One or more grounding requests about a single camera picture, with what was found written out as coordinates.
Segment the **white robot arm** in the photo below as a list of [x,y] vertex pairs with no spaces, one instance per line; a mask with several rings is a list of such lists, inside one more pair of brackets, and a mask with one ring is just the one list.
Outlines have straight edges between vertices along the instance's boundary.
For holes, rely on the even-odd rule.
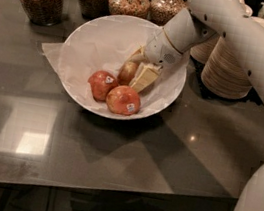
[[[264,29],[249,18],[239,0],[187,0],[181,10],[148,36],[144,55],[174,66],[192,46],[219,35],[229,45],[264,103]],[[264,211],[264,164],[255,171],[234,211]]]

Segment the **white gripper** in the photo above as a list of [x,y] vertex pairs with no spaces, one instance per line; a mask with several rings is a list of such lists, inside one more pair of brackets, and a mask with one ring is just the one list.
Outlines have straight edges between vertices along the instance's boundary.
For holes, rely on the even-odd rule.
[[[142,63],[146,59],[153,63]],[[160,27],[153,31],[146,41],[146,46],[140,46],[127,58],[130,62],[140,63],[136,74],[130,82],[136,92],[142,92],[144,89],[152,85],[160,76],[163,67],[172,67],[182,60],[182,53],[172,46],[167,39],[166,33]]]

